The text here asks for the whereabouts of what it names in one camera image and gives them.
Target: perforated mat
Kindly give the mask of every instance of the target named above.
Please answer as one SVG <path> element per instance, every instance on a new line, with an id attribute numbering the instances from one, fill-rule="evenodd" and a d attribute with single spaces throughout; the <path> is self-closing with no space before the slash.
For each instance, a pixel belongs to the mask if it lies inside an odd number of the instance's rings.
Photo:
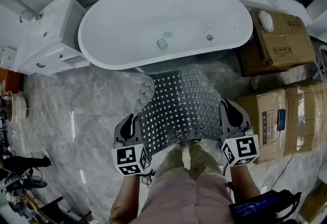
<path id="1" fill-rule="evenodd" d="M 151 74 L 154 94 L 137 115 L 149 155 L 189 139 L 218 140 L 220 96 L 194 68 Z"/>

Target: sink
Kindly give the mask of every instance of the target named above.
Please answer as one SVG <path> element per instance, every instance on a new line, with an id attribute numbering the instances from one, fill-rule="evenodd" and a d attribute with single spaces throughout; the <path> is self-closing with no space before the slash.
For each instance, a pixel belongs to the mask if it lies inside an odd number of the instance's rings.
<path id="1" fill-rule="evenodd" d="M 91 63 L 125 70 L 236 48 L 252 30 L 238 0 L 99 0 L 83 17 L 78 42 Z"/>
<path id="2" fill-rule="evenodd" d="M 18 71 L 40 54 L 46 54 L 51 49 L 58 48 L 59 44 L 71 42 L 68 43 L 67 47 L 77 48 L 73 42 L 74 38 L 67 38 L 69 35 L 67 30 L 72 29 L 69 25 L 71 23 L 69 19 L 73 7 L 78 8 L 81 12 L 81 19 L 85 14 L 85 10 L 75 0 L 54 0 L 40 11 L 42 14 L 41 19 L 36 20 L 33 18 L 27 24 L 18 45 L 13 65 L 14 71 Z"/>

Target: marble floor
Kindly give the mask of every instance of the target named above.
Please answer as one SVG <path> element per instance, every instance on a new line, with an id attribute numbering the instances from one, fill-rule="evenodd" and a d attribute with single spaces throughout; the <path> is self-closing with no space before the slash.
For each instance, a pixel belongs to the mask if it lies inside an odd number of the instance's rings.
<path id="1" fill-rule="evenodd" d="M 278 87 L 306 77 L 304 66 L 288 72 L 243 78 L 233 51 L 220 61 L 198 65 L 224 98 L 234 99 L 252 88 Z M 110 71 L 96 66 L 62 72 L 58 77 L 40 74 L 26 76 L 24 96 L 28 103 L 26 119 L 13 121 L 9 142 L 18 155 L 41 156 L 47 149 L 54 164 L 41 169 L 48 186 L 38 191 L 46 202 L 63 196 L 67 207 L 79 214 L 92 211 L 99 223 L 107 223 L 111 205 L 122 176 L 111 157 L 114 127 L 134 109 L 141 82 L 146 75 Z M 222 165 L 224 157 L 215 142 L 203 140 L 204 149 Z M 167 150 L 153 157 L 151 167 L 162 161 Z M 313 187 L 327 146 L 294 155 L 274 185 L 279 191 L 301 191 L 302 201 Z M 185 166 L 190 159 L 184 154 Z M 260 165 L 250 165 L 259 188 L 271 189 L 290 156 Z M 148 188 L 141 184 L 140 208 Z"/>

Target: bathtub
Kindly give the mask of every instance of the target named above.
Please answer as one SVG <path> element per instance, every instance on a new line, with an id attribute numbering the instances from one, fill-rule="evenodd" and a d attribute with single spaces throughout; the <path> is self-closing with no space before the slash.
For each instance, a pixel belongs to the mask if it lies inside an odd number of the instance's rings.
<path id="1" fill-rule="evenodd" d="M 238 0 L 99 0 L 83 17 L 78 42 L 94 65 L 142 71 L 149 64 L 239 47 L 252 29 Z"/>

